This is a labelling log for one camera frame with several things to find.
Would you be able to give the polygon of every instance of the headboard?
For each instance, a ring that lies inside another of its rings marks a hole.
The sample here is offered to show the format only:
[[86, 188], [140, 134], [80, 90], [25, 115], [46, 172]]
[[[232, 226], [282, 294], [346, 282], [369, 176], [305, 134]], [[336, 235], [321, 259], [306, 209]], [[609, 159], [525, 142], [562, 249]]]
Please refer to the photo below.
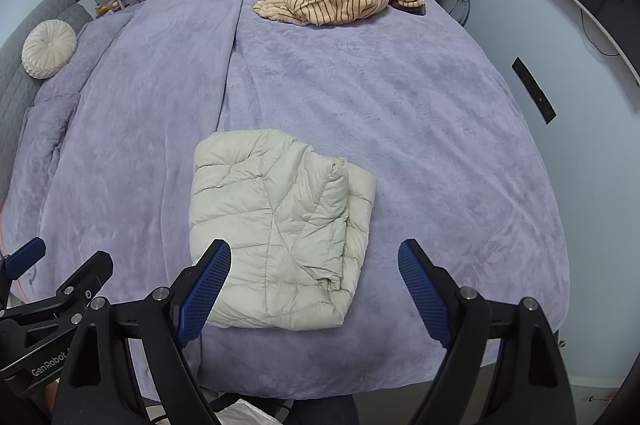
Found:
[[43, 0], [0, 47], [0, 206], [9, 190], [24, 112], [43, 82], [22, 67], [22, 46], [31, 30], [47, 19], [65, 21], [76, 34], [92, 20], [75, 0]]

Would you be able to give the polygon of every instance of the blue gripper pad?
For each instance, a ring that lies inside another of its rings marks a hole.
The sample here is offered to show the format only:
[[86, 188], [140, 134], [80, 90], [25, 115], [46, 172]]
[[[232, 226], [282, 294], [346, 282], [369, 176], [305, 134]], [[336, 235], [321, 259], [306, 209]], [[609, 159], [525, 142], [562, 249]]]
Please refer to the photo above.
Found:
[[398, 268], [429, 336], [447, 349], [453, 339], [449, 329], [449, 311], [407, 243], [402, 243], [398, 249]]
[[180, 324], [174, 335], [178, 347], [198, 338], [230, 269], [231, 248], [223, 242], [180, 307]]
[[46, 250], [44, 241], [39, 237], [34, 237], [29, 243], [5, 259], [4, 276], [8, 280], [18, 280], [24, 272], [44, 257]]

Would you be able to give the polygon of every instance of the purple blanket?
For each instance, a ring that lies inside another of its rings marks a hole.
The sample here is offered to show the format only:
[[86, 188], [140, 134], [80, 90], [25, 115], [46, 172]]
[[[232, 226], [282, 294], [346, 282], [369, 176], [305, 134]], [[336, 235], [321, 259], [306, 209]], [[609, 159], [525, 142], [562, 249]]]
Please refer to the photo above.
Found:
[[215, 130], [275, 128], [376, 176], [358, 290], [342, 328], [206, 326], [189, 354], [202, 355], [201, 385], [310, 398], [433, 378], [444, 351], [398, 273], [409, 237], [485, 298], [536, 297], [558, 328], [569, 268], [556, 201], [478, 44], [431, 0], [425, 17], [387, 8], [322, 28], [264, 20], [255, 1], [148, 0], [86, 27], [26, 115], [4, 208], [7, 251], [35, 234], [47, 243], [24, 296], [50, 296], [96, 249], [114, 260], [102, 291], [112, 302], [171, 283], [190, 265], [196, 144]]

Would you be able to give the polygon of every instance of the pillow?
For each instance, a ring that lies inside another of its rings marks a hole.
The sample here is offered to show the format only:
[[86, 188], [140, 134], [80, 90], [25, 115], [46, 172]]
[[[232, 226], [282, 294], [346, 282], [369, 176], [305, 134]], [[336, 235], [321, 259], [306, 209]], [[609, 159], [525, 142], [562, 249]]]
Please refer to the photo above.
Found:
[[76, 32], [66, 22], [48, 19], [37, 25], [22, 46], [22, 66], [35, 79], [48, 79], [76, 51]]

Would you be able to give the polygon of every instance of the jeans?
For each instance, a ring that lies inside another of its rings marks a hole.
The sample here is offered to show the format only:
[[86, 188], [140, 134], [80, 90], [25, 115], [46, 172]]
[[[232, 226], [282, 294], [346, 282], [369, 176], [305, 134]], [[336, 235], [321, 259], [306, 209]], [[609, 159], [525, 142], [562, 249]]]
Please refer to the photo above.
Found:
[[360, 425], [353, 396], [296, 400], [284, 425]]

